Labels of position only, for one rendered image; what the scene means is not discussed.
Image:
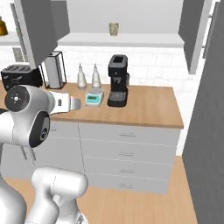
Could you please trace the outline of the grey base cupboard door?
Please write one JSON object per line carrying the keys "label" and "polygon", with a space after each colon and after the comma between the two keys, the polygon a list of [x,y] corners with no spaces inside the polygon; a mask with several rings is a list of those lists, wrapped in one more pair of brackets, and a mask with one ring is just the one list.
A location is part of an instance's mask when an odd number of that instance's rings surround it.
{"label": "grey base cupboard door", "polygon": [[47,138],[39,147],[5,144],[1,161],[1,173],[5,178],[30,179],[38,167],[56,167],[84,172],[80,141],[72,138]]}

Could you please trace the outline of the amber bottle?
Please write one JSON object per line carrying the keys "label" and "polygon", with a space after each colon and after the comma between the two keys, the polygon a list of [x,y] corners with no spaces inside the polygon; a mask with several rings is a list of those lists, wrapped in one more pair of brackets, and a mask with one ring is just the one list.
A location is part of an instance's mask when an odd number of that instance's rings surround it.
{"label": "amber bottle", "polygon": [[8,34],[6,23],[2,20],[0,16],[0,36],[5,36]]}

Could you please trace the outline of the black coffee machine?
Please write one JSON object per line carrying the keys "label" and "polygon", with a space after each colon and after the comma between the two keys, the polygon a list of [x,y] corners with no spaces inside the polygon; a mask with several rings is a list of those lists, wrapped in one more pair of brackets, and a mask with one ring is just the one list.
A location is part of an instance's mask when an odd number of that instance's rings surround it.
{"label": "black coffee machine", "polygon": [[108,105],[110,107],[125,107],[127,104],[130,77],[127,67],[128,57],[123,54],[113,55],[108,63],[108,76],[110,77]]}

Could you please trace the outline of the clear drinking glass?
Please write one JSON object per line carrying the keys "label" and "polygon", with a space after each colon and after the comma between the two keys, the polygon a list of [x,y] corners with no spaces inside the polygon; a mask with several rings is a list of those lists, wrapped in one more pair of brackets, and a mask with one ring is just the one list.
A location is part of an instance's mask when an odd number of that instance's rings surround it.
{"label": "clear drinking glass", "polygon": [[118,29],[119,29],[119,24],[118,23],[110,23],[109,24],[109,34],[112,37],[115,37],[118,35]]}

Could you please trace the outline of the grey cabinet door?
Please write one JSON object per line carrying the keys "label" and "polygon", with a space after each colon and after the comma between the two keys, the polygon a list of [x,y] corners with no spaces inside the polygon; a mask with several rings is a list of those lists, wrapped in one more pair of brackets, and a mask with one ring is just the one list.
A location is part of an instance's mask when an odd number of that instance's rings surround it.
{"label": "grey cabinet door", "polygon": [[196,74],[213,0],[184,0],[178,35],[184,41],[189,74]]}
{"label": "grey cabinet door", "polygon": [[66,0],[14,0],[31,68],[38,67],[69,32]]}

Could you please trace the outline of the black toaster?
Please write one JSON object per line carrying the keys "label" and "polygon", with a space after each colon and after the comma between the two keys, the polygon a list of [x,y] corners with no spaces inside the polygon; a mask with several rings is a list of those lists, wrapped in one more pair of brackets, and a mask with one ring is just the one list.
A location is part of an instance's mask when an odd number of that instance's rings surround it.
{"label": "black toaster", "polygon": [[1,71],[3,87],[6,91],[17,85],[41,87],[42,76],[38,68],[31,69],[28,65],[11,65]]}

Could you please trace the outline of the white wall cabinet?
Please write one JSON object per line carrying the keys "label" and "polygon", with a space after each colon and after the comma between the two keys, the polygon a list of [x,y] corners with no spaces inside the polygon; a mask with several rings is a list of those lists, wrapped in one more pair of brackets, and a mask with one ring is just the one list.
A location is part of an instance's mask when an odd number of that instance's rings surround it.
{"label": "white wall cabinet", "polygon": [[[65,46],[181,47],[184,0],[66,0],[70,33]],[[118,35],[109,24],[118,23]]]}

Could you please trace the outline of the dark grey tall cabinet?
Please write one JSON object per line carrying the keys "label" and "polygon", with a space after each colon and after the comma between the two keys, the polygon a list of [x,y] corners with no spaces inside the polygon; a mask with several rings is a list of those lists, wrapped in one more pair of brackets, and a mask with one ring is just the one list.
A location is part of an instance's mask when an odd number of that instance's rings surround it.
{"label": "dark grey tall cabinet", "polygon": [[224,0],[182,154],[198,224],[224,224]]}

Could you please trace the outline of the white wall shelf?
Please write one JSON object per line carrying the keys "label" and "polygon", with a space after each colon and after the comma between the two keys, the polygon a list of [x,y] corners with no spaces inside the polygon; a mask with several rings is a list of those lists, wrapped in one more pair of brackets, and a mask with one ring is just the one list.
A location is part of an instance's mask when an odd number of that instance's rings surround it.
{"label": "white wall shelf", "polygon": [[0,36],[0,46],[19,46],[18,35],[11,31],[7,35]]}

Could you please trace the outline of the grey glass bottle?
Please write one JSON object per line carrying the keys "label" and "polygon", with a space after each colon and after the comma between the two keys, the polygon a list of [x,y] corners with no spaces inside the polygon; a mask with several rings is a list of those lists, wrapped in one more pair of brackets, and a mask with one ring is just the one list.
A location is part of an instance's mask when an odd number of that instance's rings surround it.
{"label": "grey glass bottle", "polygon": [[97,70],[97,66],[94,66],[94,72],[92,75],[92,87],[93,88],[100,88],[102,86],[100,75]]}
{"label": "grey glass bottle", "polygon": [[77,87],[78,89],[85,89],[87,87],[86,77],[81,65],[79,65],[79,72],[77,74]]}

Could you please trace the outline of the small grey drawer front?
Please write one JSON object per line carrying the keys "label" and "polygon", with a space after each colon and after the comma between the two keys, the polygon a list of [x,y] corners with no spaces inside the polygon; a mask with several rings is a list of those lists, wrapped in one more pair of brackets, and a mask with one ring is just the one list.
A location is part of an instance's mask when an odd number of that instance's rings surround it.
{"label": "small grey drawer front", "polygon": [[78,125],[76,122],[51,121],[49,136],[73,139],[78,138]]}

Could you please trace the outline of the white kitchen scale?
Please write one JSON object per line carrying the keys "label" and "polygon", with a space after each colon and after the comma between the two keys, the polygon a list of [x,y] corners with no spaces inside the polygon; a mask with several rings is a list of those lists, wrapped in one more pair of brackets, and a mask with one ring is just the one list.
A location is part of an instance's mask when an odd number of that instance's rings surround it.
{"label": "white kitchen scale", "polygon": [[104,97],[104,91],[101,88],[91,88],[86,92],[85,103],[87,106],[99,107]]}

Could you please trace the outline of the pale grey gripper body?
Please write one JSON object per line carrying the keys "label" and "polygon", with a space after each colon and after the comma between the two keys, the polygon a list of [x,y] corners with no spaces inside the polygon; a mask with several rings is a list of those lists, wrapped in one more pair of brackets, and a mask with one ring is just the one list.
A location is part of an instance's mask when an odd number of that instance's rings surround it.
{"label": "pale grey gripper body", "polygon": [[70,98],[70,111],[79,110],[81,108],[81,100],[75,97]]}

